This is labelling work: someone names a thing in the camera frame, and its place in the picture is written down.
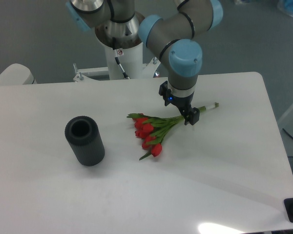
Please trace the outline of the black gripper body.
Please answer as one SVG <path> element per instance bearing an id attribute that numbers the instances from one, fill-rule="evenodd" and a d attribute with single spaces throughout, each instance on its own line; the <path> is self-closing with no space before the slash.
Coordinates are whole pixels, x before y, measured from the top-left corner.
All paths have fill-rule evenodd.
<path id="1" fill-rule="evenodd" d="M 190 114 L 194 113 L 194 110 L 191 106 L 191 101 L 193 99 L 193 94 L 187 97 L 177 97 L 174 95 L 169 95 L 169 103 L 176 106 L 181 114 Z"/>

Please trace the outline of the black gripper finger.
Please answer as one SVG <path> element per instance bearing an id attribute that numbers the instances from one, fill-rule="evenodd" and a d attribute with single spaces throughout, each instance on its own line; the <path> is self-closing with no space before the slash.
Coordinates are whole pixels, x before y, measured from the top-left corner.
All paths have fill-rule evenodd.
<path id="1" fill-rule="evenodd" d="M 187 107 L 182 111 L 182 116 L 184 117 L 184 125 L 194 125 L 200 119 L 200 110 L 198 108 Z"/>
<path id="2" fill-rule="evenodd" d="M 159 87 L 159 95 L 162 96 L 164 100 L 164 105 L 168 106 L 172 101 L 171 90 L 168 88 L 168 82 L 163 82 Z"/>

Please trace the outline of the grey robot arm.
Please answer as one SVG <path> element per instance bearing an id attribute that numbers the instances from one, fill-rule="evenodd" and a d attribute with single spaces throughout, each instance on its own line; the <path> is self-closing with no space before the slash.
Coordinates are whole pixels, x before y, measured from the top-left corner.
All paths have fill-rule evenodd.
<path id="1" fill-rule="evenodd" d="M 159 88 L 165 105 L 176 106 L 185 124 L 194 125 L 200 110 L 191 101 L 202 66 L 203 52 L 194 37 L 217 26 L 223 8 L 217 0 L 177 0 L 169 19 L 144 17 L 132 0 L 69 0 L 66 7 L 83 31 L 93 30 L 105 49 L 111 80 L 142 78 L 143 48 L 167 69 Z"/>

